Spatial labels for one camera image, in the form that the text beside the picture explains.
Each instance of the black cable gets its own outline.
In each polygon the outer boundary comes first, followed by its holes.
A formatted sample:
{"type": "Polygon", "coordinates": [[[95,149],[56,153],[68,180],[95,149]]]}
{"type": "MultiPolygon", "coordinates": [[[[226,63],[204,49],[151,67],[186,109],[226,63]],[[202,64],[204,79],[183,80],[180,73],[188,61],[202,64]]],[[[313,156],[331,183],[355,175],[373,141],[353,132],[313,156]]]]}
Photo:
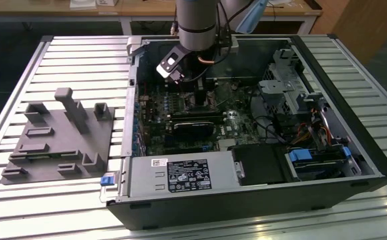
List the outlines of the black cable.
{"type": "Polygon", "coordinates": [[[274,124],[270,124],[270,125],[266,126],[266,135],[264,135],[266,140],[264,141],[267,141],[270,139],[270,137],[267,136],[268,135],[268,127],[270,126],[274,126],[274,124]]]}
{"type": "Polygon", "coordinates": [[[192,82],[192,81],[196,81],[204,74],[206,74],[206,72],[207,72],[207,70],[210,69],[210,66],[208,67],[206,67],[206,69],[204,69],[204,71],[195,77],[195,78],[192,78],[192,79],[190,79],[190,80],[187,80],[187,81],[182,81],[183,83],[190,83],[190,82],[192,82]]]}
{"type": "Polygon", "coordinates": [[[231,18],[228,19],[228,22],[231,22],[234,18],[251,6],[254,1],[255,0],[251,0],[250,3],[247,3],[247,5],[231,16],[231,18]]]}
{"type": "Polygon", "coordinates": [[[259,118],[267,118],[268,120],[274,121],[274,118],[268,115],[256,116],[254,119],[259,119],[259,118]]]}
{"type": "Polygon", "coordinates": [[[216,47],[219,49],[219,45],[220,45],[220,11],[219,11],[219,6],[216,6],[218,8],[218,44],[216,47]]]}
{"type": "Polygon", "coordinates": [[[266,126],[263,126],[258,121],[255,122],[258,124],[258,126],[260,128],[263,128],[266,131],[268,131],[275,137],[276,137],[276,140],[279,141],[279,143],[284,144],[284,145],[292,145],[291,143],[288,143],[286,141],[286,139],[283,139],[272,130],[270,130],[266,126]]]}
{"type": "Polygon", "coordinates": [[[283,7],[275,7],[275,5],[268,1],[268,4],[271,4],[271,8],[274,9],[274,22],[276,22],[276,12],[275,12],[275,8],[283,8],[283,7]]]}
{"type": "Polygon", "coordinates": [[[232,34],[231,34],[231,27],[230,27],[230,25],[228,25],[227,13],[226,13],[226,9],[224,9],[224,7],[223,7],[222,2],[219,2],[219,4],[220,4],[220,7],[222,7],[222,11],[223,11],[224,19],[226,19],[226,30],[227,30],[227,33],[228,33],[228,49],[227,49],[227,52],[226,52],[224,57],[223,57],[219,61],[216,61],[216,62],[214,63],[214,65],[219,64],[220,62],[223,62],[223,61],[227,59],[228,54],[231,53],[231,50],[232,50],[232,34]]]}
{"type": "Polygon", "coordinates": [[[254,95],[254,93],[255,93],[255,88],[254,87],[251,87],[252,89],[251,89],[251,94],[250,94],[250,98],[248,98],[248,104],[247,104],[247,106],[248,106],[248,110],[251,111],[251,101],[252,101],[252,95],[254,95]]]}

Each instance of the gray fixture base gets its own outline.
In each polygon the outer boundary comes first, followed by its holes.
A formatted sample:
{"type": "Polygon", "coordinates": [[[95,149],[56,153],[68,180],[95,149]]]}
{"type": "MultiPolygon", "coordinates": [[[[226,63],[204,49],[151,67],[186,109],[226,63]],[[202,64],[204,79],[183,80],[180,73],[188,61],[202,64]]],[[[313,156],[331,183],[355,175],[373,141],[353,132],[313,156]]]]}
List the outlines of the gray fixture base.
{"type": "Polygon", "coordinates": [[[28,122],[2,173],[4,185],[98,178],[107,171],[115,109],[106,103],[83,108],[70,88],[59,88],[55,98],[66,110],[47,110],[43,103],[27,107],[28,122]]]}

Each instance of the motherboard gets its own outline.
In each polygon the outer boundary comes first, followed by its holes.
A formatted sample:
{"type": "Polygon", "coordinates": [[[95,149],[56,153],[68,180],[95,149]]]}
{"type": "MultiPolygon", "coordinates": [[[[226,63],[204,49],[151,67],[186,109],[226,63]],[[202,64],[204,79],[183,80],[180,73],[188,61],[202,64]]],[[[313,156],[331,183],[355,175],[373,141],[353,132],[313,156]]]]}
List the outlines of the motherboard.
{"type": "Polygon", "coordinates": [[[231,80],[218,80],[206,92],[203,105],[194,92],[171,92],[156,85],[139,97],[147,155],[226,151],[230,146],[260,142],[258,127],[247,107],[251,88],[231,80]]]}

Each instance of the copper pipe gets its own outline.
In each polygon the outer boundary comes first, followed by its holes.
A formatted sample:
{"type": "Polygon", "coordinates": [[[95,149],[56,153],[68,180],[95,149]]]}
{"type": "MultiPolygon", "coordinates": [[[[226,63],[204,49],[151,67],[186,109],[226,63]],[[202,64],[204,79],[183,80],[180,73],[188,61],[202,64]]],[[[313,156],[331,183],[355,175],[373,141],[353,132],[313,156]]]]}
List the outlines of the copper pipe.
{"type": "Polygon", "coordinates": [[[215,63],[215,61],[204,60],[200,56],[198,56],[198,60],[199,60],[203,64],[210,64],[210,65],[212,65],[212,64],[215,63]]]}

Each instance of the blue latch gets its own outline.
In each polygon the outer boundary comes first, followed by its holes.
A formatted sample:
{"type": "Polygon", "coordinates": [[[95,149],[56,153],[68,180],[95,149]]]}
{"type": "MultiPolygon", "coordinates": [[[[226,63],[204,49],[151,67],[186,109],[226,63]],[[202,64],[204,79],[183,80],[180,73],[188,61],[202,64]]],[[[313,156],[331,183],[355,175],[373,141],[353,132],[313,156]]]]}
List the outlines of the blue latch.
{"type": "Polygon", "coordinates": [[[351,150],[346,146],[343,147],[343,153],[345,153],[345,156],[346,156],[347,159],[353,156],[351,150]]]}
{"type": "Polygon", "coordinates": [[[288,154],[290,160],[294,161],[303,161],[303,160],[311,160],[313,155],[307,149],[295,149],[288,154]]]}
{"type": "Polygon", "coordinates": [[[100,185],[102,187],[115,185],[115,176],[103,176],[100,185]]]}

